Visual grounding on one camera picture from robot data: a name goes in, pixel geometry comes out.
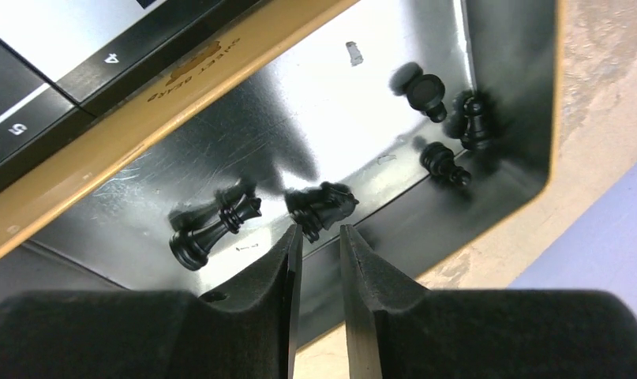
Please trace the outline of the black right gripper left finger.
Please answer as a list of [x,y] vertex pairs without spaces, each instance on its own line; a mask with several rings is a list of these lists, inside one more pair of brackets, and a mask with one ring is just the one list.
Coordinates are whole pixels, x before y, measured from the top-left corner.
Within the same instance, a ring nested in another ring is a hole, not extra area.
[[0,304],[0,378],[289,378],[302,229],[218,287],[32,291]]

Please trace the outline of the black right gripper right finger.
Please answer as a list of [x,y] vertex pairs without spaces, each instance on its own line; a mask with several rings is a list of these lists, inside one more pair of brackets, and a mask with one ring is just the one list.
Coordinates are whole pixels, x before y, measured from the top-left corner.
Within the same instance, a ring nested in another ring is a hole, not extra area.
[[637,319],[615,295],[430,290],[352,226],[339,241],[352,378],[637,378]]

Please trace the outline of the black chess queen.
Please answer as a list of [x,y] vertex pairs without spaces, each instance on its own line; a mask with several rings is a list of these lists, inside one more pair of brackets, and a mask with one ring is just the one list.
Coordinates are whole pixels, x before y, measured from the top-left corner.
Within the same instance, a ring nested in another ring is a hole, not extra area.
[[208,255],[223,236],[236,235],[245,221],[262,216],[260,207],[259,197],[243,194],[222,206],[218,219],[208,226],[177,231],[170,238],[170,250],[184,268],[197,271],[208,263]]

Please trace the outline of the black chess knight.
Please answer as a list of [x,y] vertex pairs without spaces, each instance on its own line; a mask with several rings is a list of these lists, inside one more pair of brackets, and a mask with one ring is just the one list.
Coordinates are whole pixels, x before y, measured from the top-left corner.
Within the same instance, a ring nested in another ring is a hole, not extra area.
[[351,216],[359,204],[349,186],[333,182],[287,191],[284,200],[291,219],[302,227],[310,243],[320,238],[322,230]]

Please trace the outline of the yellow tin with black pieces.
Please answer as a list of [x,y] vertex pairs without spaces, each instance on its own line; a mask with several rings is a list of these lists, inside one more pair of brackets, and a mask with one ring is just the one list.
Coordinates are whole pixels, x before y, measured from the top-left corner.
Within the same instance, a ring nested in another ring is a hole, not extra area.
[[[560,1],[252,1],[254,7],[96,119],[0,193],[0,302],[26,291],[202,294],[294,223],[290,190],[342,183],[345,223],[409,276],[534,199],[556,134]],[[417,76],[447,118],[412,109]],[[465,149],[483,98],[493,142]],[[441,142],[471,174],[434,178]],[[197,271],[169,247],[243,194],[261,199]]]

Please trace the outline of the black pawn lying low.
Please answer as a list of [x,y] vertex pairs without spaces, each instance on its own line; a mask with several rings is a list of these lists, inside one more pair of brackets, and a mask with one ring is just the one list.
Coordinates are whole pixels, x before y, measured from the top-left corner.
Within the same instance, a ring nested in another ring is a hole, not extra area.
[[470,184],[471,174],[455,163],[454,152],[441,142],[426,145],[420,163],[434,178],[442,178],[458,187]]

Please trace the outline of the black bishop in tin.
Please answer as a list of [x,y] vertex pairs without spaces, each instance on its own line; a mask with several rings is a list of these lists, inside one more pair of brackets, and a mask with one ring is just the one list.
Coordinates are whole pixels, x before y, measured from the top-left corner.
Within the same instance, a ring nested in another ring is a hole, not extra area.
[[471,96],[463,104],[463,116],[467,126],[460,137],[462,146],[470,151],[486,150],[493,142],[485,101],[480,96]]

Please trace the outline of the black pawn in tin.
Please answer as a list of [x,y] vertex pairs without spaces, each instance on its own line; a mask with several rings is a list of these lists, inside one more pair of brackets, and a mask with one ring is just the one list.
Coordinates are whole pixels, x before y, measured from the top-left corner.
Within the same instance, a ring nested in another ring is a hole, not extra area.
[[405,95],[410,107],[423,113],[432,122],[443,122],[448,112],[443,103],[444,82],[434,74],[415,77],[406,87]]

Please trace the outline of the black white chessboard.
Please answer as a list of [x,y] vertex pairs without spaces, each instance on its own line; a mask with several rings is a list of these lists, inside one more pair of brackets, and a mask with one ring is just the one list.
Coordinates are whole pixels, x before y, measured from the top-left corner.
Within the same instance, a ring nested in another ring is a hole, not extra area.
[[0,1],[0,193],[252,7]]

